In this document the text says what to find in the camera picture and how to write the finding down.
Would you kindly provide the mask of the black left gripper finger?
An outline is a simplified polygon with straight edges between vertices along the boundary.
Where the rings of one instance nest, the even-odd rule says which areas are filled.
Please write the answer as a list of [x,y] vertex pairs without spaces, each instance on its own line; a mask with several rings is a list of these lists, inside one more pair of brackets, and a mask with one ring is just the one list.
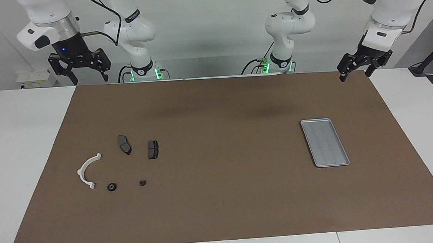
[[369,66],[365,70],[365,75],[369,78],[372,76],[373,72],[383,66],[381,59],[370,59]]
[[340,72],[340,81],[345,82],[349,74],[361,67],[362,57],[360,55],[344,54],[338,64],[338,71]]

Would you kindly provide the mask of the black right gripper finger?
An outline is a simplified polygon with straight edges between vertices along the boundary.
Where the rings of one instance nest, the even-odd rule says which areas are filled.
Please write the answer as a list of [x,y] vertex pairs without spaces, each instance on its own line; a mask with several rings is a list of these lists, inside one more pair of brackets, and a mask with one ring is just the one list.
[[[50,56],[48,57],[48,62],[52,66],[53,71],[56,75],[63,75],[65,77],[68,77],[74,85],[78,84],[78,79],[73,73],[72,61],[69,60],[69,62],[66,63],[64,59],[60,57],[60,55],[50,54]],[[67,67],[64,68],[61,65],[61,62],[66,63]]]
[[94,52],[91,52],[92,57],[92,69],[100,72],[103,80],[105,82],[109,81],[108,71],[111,68],[111,61],[108,56],[104,52],[103,49],[97,49]]

